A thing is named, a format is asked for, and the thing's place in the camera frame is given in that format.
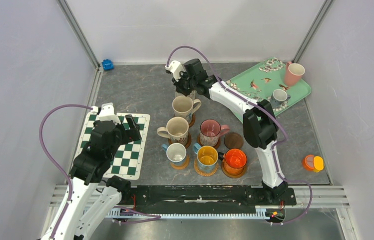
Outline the large cream mug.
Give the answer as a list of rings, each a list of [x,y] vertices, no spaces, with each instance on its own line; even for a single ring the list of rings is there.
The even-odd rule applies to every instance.
[[[201,101],[199,99],[191,99],[188,96],[177,96],[172,101],[172,109],[175,117],[182,117],[190,124],[193,114],[200,108]]]

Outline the brown wooden saucer coaster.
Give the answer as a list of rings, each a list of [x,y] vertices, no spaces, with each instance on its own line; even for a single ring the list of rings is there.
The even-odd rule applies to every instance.
[[[173,116],[174,118],[176,118],[176,125],[177,126],[181,126],[181,127],[184,127],[186,126],[186,123],[188,123],[188,126],[189,127],[192,127],[195,123],[195,120],[196,120],[196,117],[195,117],[195,114],[190,114],[188,115],[190,118],[187,119],[186,117],[182,117],[182,116]]]
[[[173,144],[173,142],[171,141],[171,139],[167,139],[168,140],[168,144]],[[191,134],[189,133],[188,134],[188,138],[187,138],[187,142],[185,143],[185,147],[188,148],[189,146],[191,145]]]
[[[197,136],[197,143],[200,145],[200,146],[203,146],[203,144],[200,142],[200,136],[198,135]],[[218,138],[218,141],[217,143],[213,146],[213,148],[217,149],[221,144],[221,138]]]

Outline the white floral mug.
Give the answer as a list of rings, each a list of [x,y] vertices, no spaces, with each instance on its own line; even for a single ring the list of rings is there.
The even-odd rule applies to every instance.
[[[176,118],[171,118],[166,127],[159,127],[156,133],[163,138],[171,139],[173,143],[180,143],[185,145],[187,142],[188,134],[189,134],[189,126],[186,123],[186,126],[178,126],[175,123]]]

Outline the pink patterned mug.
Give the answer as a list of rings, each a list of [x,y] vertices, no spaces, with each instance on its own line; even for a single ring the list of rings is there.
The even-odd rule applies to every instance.
[[[228,125],[221,125],[214,119],[204,120],[200,125],[200,144],[214,147],[218,144],[220,137],[228,133],[229,130],[230,127]]]

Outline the blue patterned mug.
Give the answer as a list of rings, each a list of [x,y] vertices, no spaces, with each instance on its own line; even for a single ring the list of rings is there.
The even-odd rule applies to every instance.
[[[187,157],[187,151],[183,144],[162,144],[161,147],[165,151],[166,157],[170,162],[181,162]]]

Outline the light orange wooden coaster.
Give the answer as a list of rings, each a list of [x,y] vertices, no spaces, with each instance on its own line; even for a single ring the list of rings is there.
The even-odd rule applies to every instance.
[[[184,168],[186,168],[189,164],[189,157],[187,156],[183,161],[180,161],[180,162],[170,162],[170,165],[172,168],[176,169],[176,170],[182,170]]]

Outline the dark walnut wooden coaster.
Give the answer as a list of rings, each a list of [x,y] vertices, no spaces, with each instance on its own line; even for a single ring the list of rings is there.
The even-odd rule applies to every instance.
[[[241,149],[244,144],[243,137],[236,132],[227,133],[224,137],[224,145],[228,149]]]

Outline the yellow inside mug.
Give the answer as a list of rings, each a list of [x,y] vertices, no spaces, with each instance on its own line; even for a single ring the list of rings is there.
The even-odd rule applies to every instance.
[[[193,145],[193,151],[196,154],[198,167],[201,171],[209,173],[218,163],[218,152],[212,146],[200,146],[198,143]]]

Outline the woven rattan coaster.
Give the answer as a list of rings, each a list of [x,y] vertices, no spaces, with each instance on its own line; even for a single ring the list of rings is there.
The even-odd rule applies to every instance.
[[[214,167],[214,169],[213,169],[212,171],[210,171],[210,172],[204,172],[204,171],[201,171],[201,170],[199,169],[199,167],[198,167],[198,162],[199,162],[199,161],[198,161],[197,159],[194,160],[194,170],[195,170],[195,172],[196,172],[198,175],[203,176],[203,177],[209,177],[209,176],[214,175],[214,174],[216,173],[217,169],[218,169],[218,166],[219,166],[219,164],[216,163],[216,165],[215,165],[215,167]]]

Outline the orange mug black handle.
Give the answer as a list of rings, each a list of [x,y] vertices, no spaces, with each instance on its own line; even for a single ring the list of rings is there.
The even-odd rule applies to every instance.
[[[218,152],[219,160],[224,163],[228,173],[236,175],[245,165],[247,165],[247,157],[240,149],[230,149],[226,153]]]

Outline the pink white mug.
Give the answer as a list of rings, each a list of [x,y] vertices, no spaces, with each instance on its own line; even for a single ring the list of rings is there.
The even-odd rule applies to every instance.
[[[299,63],[292,63],[291,61],[285,64],[284,84],[292,87],[305,74],[305,68]]]

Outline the brown ridged wooden coaster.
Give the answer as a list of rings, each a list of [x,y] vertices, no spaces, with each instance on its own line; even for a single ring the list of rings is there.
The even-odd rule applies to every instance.
[[[242,177],[245,172],[247,171],[247,165],[245,165],[243,167],[243,169],[238,173],[238,174],[230,174],[227,172],[225,166],[224,166],[224,163],[221,164],[221,169],[222,169],[222,172],[229,178],[232,178],[232,179],[237,179],[237,178],[240,178]]]

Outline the green inside mug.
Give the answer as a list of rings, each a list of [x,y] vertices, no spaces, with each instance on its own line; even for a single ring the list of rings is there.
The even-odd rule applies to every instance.
[[[177,92],[177,91],[175,91],[175,97],[178,97],[178,96],[185,96],[185,97],[189,97],[189,98],[191,98],[192,100],[194,100],[195,98],[196,98],[196,91],[195,90],[193,90],[193,91],[191,91],[188,95],[184,95],[184,94],[182,94],[182,93],[180,93],[180,92]]]

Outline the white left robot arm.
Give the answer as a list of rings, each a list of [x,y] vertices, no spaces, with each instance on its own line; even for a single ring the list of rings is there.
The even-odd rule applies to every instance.
[[[89,209],[85,208],[118,148],[141,139],[140,127],[133,116],[127,114],[124,118],[129,128],[118,123],[117,116],[113,120],[97,118],[93,123],[90,139],[75,157],[69,172],[72,185],[64,195],[67,199],[61,203],[42,239],[88,240],[114,206],[131,200],[130,181],[113,176],[106,182],[99,199]]]

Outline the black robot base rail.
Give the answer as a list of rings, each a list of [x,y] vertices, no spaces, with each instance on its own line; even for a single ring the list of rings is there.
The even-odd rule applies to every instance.
[[[138,185],[122,194],[121,206],[145,214],[252,214],[256,206],[295,206],[294,190],[273,195],[251,185]]]

